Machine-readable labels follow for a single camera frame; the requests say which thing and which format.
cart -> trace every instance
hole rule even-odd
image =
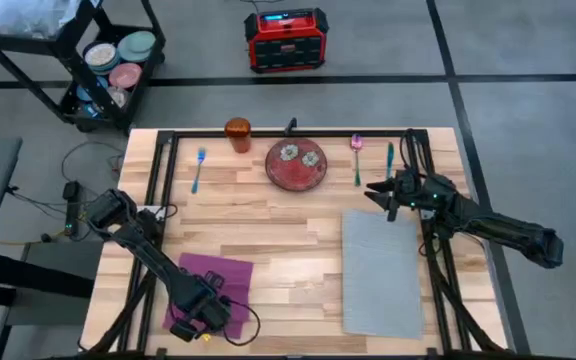
[[[65,123],[75,125],[79,131],[90,132],[99,128],[111,128],[119,129],[128,134],[133,116],[148,86],[148,81],[155,67],[165,60],[163,47],[166,43],[166,38],[152,10],[150,0],[141,0],[141,3],[150,19],[152,28],[113,25],[101,7],[102,2],[103,0],[82,0],[75,18],[64,25],[50,39],[0,34],[0,64],[39,98],[59,119]],[[134,86],[128,102],[122,108],[112,100],[108,92],[97,81],[97,76],[88,68],[88,65],[76,50],[79,40],[93,19],[99,26],[99,33],[95,41],[109,42],[116,46],[124,36],[136,31],[146,30],[155,35],[155,43],[150,56],[141,64],[142,74],[139,82]],[[72,81],[59,104],[55,103],[3,51],[48,55],[57,58],[72,75]],[[78,85],[81,85],[88,92],[93,103],[97,104],[100,110],[97,116],[93,117],[83,111],[76,95]]]

red portable battery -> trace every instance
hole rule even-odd
[[[257,73],[314,69],[325,61],[329,27],[319,8],[250,14],[244,24]]]

concrete floor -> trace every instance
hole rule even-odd
[[[138,1],[104,1],[111,20],[145,25],[139,6]],[[261,10],[307,6],[328,13],[328,61],[299,75],[443,74],[424,1],[260,4]],[[167,62],[157,77],[253,76],[246,66],[241,23],[251,5],[157,0],[153,7],[168,38]],[[576,2],[445,0],[437,7],[457,74],[576,73]],[[67,79],[53,59],[13,59],[35,79]],[[0,67],[0,80],[10,79]],[[564,266],[556,270],[506,253],[531,348],[539,354],[576,356],[576,82],[462,84],[460,89],[495,210],[552,226],[566,242]],[[49,93],[57,98],[62,91]],[[303,126],[458,128],[445,83],[151,88],[137,126],[222,126],[233,116],[257,126],[283,126],[295,116]],[[26,90],[0,90],[0,135],[23,137],[13,183],[25,195],[46,201],[60,201],[59,165],[68,149],[86,139],[125,143],[117,134],[78,133]],[[110,155],[104,148],[85,149],[72,157],[68,172],[101,191],[115,183],[99,161]],[[0,211],[0,240],[35,240],[58,228],[59,221],[14,199],[6,199]],[[18,256],[19,247],[0,246],[0,252]],[[73,353],[80,332],[81,326],[16,329],[5,358]]]

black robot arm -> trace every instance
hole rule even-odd
[[[170,331],[184,341],[191,341],[203,333],[220,331],[230,319],[230,300],[218,297],[224,279],[209,272],[205,277],[190,274],[177,267],[157,249],[152,239],[161,236],[161,225],[148,210],[136,211],[135,203],[119,190],[108,190],[87,209],[88,224],[102,239],[114,240],[128,249],[166,286],[170,303],[182,310],[183,319],[175,319]],[[113,233],[111,225],[119,225]],[[198,330],[191,324],[198,320],[206,325]]]
[[[394,178],[367,186],[376,192],[366,192],[366,196],[389,212],[388,221],[395,220],[399,206],[421,209],[434,216],[440,238],[465,232],[518,250],[544,268],[562,264],[564,245],[555,230],[485,211],[461,195],[445,176],[397,170]]]

purple cloth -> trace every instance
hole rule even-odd
[[[177,263],[192,274],[205,276],[208,271],[212,271],[223,276],[224,286],[219,291],[219,295],[226,295],[234,301],[248,305],[248,291],[250,290],[250,280],[252,278],[251,262],[183,253]],[[172,311],[175,317],[183,317],[183,312],[176,307],[173,307]],[[231,319],[225,329],[229,338],[241,338],[244,323],[248,321],[249,315],[246,308],[239,305],[231,305]],[[166,318],[162,326],[165,329],[170,329],[173,323],[174,320],[170,311],[166,311]],[[198,329],[203,328],[203,325],[199,322],[193,322],[193,325]]]

